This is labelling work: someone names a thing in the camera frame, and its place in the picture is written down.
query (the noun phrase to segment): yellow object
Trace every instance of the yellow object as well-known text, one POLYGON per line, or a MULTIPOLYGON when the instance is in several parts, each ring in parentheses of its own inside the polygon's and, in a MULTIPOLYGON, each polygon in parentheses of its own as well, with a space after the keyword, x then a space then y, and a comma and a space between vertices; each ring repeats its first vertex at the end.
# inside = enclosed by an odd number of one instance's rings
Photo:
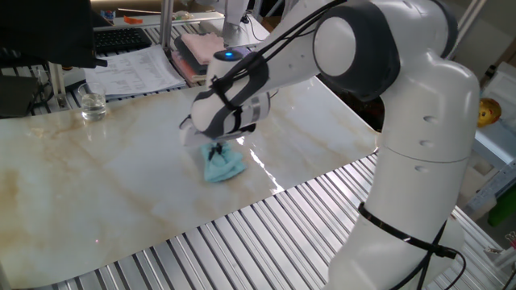
POLYGON ((501 116, 501 107, 497 101, 490 98, 481 99, 481 109, 478 113, 478 122, 476 125, 479 128, 494 124, 501 116))

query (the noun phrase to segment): white marble table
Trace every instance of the white marble table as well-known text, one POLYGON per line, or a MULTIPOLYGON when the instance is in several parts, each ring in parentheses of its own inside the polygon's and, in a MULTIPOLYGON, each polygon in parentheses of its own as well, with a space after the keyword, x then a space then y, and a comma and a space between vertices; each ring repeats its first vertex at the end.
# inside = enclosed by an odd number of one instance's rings
POLYGON ((100 122, 77 110, 0 120, 0 261, 13 288, 92 271, 370 154, 377 133, 315 78, 282 89, 248 166, 203 180, 178 125, 202 88, 120 101, 100 122))

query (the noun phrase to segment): paper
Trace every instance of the paper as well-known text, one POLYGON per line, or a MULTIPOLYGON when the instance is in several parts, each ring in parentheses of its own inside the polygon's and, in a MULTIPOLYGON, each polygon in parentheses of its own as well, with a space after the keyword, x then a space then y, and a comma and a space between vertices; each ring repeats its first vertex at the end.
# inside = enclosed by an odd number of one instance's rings
POLYGON ((185 85, 161 46, 103 58, 107 67, 85 69, 87 82, 106 87, 106 95, 135 95, 185 85))

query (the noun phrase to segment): towel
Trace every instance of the towel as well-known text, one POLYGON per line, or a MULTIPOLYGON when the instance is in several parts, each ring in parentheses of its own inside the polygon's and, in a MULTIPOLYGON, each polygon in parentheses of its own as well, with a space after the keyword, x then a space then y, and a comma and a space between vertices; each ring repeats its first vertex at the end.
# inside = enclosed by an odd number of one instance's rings
POLYGON ((228 180, 246 169, 242 163, 242 154, 232 151, 229 143, 204 145, 201 153, 206 161, 204 179, 208 182, 228 180))
POLYGON ((186 60, 190 67, 192 67, 192 69, 195 71, 195 74, 199 76, 206 75, 206 73, 208 72, 208 66, 199 64, 192 52, 186 47, 181 37, 177 37, 174 40, 174 44, 176 45, 176 48, 183 57, 183 59, 186 60))
POLYGON ((223 51, 224 39, 211 32, 207 35, 184 34, 181 39, 199 64, 210 64, 216 52, 223 51))
POLYGON ((205 81, 206 75, 198 75, 178 51, 172 52, 172 62, 190 83, 205 81))

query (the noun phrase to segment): blue cloth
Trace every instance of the blue cloth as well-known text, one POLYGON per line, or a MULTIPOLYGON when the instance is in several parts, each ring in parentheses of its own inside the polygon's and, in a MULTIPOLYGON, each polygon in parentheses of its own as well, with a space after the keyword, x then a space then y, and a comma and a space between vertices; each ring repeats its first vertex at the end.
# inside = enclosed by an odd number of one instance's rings
POLYGON ((229 143, 204 145, 201 153, 206 161, 204 179, 208 182, 228 180, 246 169, 242 154, 232 151, 229 143))

